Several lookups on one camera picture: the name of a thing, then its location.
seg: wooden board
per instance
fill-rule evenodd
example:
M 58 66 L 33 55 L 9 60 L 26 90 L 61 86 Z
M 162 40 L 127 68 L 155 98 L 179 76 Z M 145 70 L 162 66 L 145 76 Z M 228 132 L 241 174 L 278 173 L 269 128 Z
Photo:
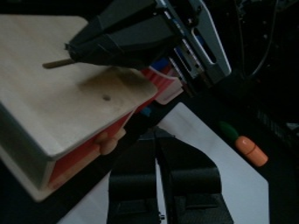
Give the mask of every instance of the wooden board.
M 83 63 L 43 68 L 70 57 L 65 44 L 86 23 L 82 17 L 0 16 L 0 103 L 51 159 L 157 93 L 134 69 Z

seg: orange object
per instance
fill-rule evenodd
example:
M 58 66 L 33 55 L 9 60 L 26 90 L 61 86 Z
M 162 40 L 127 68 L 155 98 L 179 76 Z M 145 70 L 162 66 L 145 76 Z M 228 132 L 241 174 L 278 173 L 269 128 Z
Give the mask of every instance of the orange object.
M 248 157 L 248 159 L 256 166 L 260 167 L 266 164 L 269 160 L 266 153 L 260 149 L 258 145 L 246 136 L 238 137 L 236 145 L 241 153 Z

